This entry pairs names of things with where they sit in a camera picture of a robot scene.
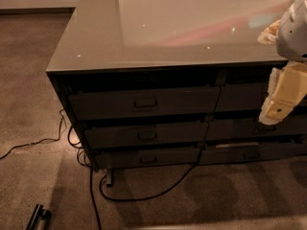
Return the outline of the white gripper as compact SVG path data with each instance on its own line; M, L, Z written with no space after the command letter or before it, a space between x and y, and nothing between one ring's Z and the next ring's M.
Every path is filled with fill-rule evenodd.
M282 122L307 95L307 64L302 63L307 61L307 0L295 0L258 36L258 41L275 44L277 53L291 60L282 69L273 68L270 74L259 122L272 126Z

